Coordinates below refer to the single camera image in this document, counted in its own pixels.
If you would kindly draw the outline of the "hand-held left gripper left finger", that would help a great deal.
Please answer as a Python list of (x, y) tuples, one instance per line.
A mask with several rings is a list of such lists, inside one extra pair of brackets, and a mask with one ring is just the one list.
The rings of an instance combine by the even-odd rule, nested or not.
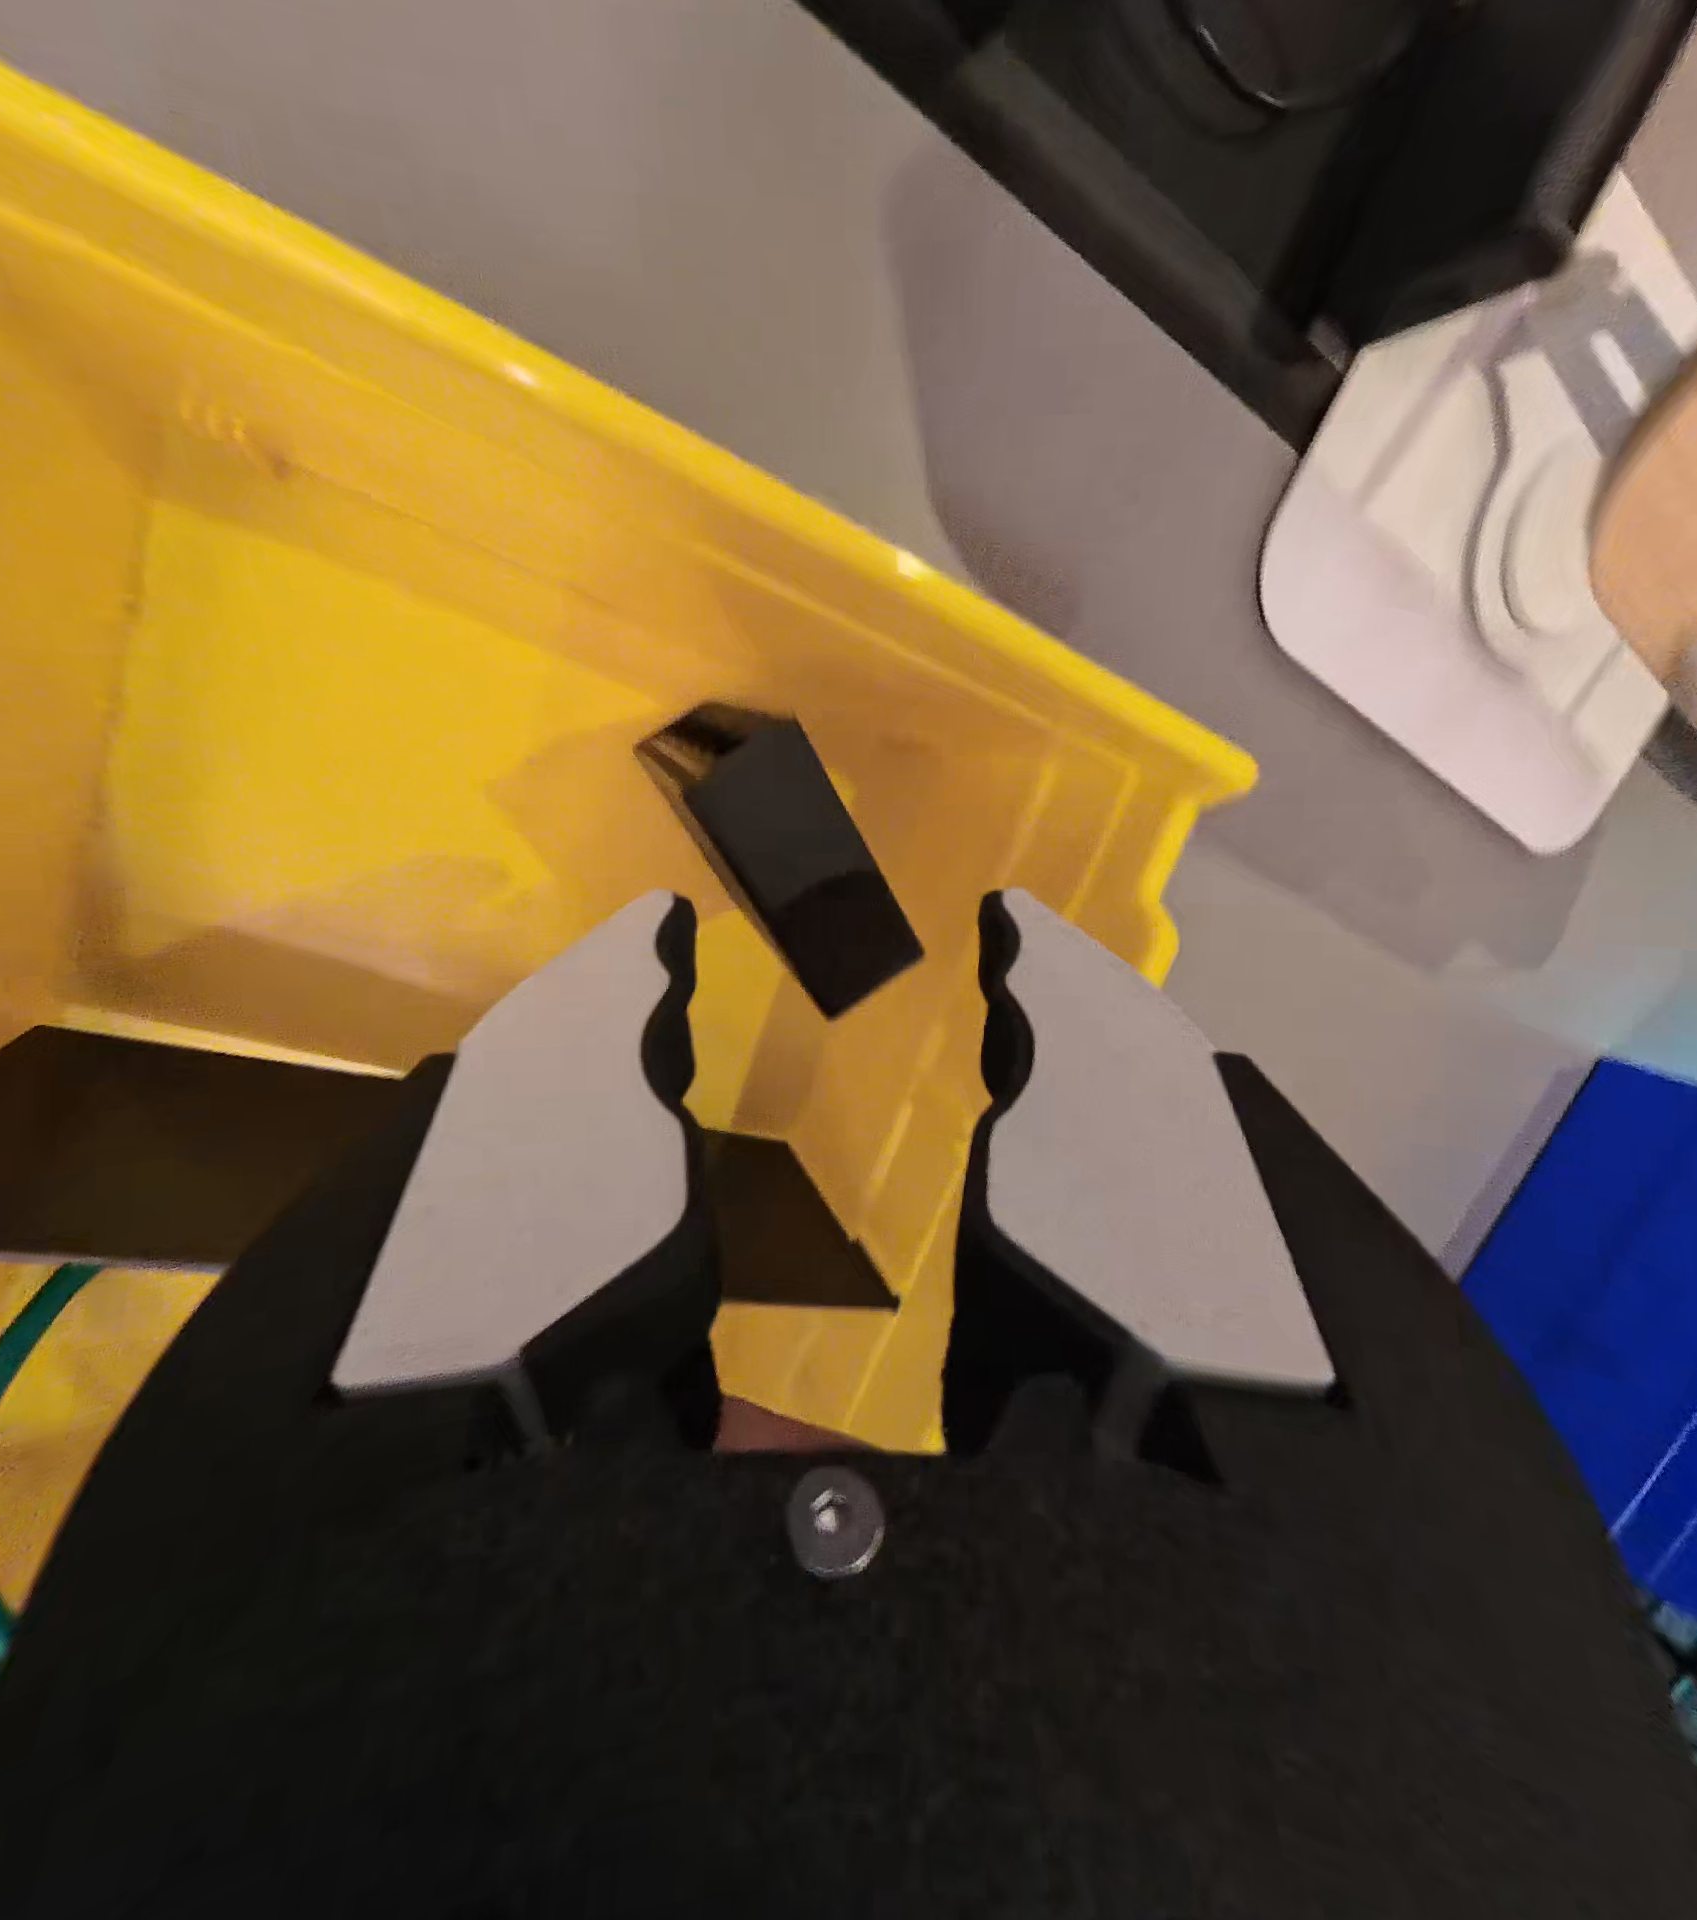
[(717, 1247), (692, 1094), (695, 908), (638, 894), (461, 1038), (328, 1389), (495, 1389), (564, 1443), (638, 1385), (703, 1446), (717, 1423)]

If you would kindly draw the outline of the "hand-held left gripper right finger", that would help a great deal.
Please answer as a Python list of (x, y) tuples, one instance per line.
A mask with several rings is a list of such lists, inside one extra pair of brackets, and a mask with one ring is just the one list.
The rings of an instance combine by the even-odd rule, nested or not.
[(943, 1446), (1007, 1443), (1049, 1385), (1092, 1456), (1208, 1456), (1200, 1389), (1328, 1404), (1328, 1343), (1199, 1019), (1026, 889), (980, 906), (980, 995)]

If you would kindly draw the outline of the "black network switch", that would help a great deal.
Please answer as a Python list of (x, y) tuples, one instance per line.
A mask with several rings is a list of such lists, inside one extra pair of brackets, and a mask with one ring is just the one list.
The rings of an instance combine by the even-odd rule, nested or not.
[(642, 733), (638, 760), (822, 1019), (922, 960), (922, 937), (797, 719), (703, 704)]

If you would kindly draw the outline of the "yellow plastic bin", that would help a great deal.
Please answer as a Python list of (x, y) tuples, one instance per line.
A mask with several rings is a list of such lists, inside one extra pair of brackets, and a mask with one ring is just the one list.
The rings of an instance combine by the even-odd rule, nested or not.
[[(822, 1019), (638, 760), (790, 713), (922, 967)], [(0, 1046), (414, 1072), (648, 889), (692, 1115), (797, 1150), (900, 1296), (727, 1303), (717, 1377), (939, 1446), (980, 899), (1166, 984), (1250, 757), (620, 389), (0, 68)]]

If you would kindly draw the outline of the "black flat box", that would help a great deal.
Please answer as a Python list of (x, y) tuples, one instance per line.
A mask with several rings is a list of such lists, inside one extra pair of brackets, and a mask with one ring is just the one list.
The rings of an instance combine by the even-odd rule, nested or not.
[[(0, 1046), (0, 1256), (229, 1265), (286, 1219), (350, 1323), (448, 1055), (408, 1081), (26, 1030)], [(703, 1130), (717, 1298), (887, 1310), (786, 1141)]]

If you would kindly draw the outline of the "blue plastic bin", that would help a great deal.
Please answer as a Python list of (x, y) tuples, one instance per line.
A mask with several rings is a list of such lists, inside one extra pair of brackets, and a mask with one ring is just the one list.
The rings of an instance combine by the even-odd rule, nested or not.
[(1570, 1446), (1630, 1581), (1697, 1620), (1697, 1081), (1600, 1056), (1458, 1296)]

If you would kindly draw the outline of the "white plastic tray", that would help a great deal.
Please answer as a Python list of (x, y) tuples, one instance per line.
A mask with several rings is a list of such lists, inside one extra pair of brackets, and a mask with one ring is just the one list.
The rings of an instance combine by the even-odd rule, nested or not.
[(1611, 174), (1551, 278), (1355, 353), (1267, 519), (1278, 651), (1534, 854), (1586, 839), (1669, 705), (1595, 596), (1595, 509), (1690, 344)]

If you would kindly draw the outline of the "black device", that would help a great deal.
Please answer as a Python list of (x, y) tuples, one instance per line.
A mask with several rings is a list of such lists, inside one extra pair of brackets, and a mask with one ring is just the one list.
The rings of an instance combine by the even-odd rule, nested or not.
[(809, 0), (1287, 443), (1551, 278), (1697, 0)]

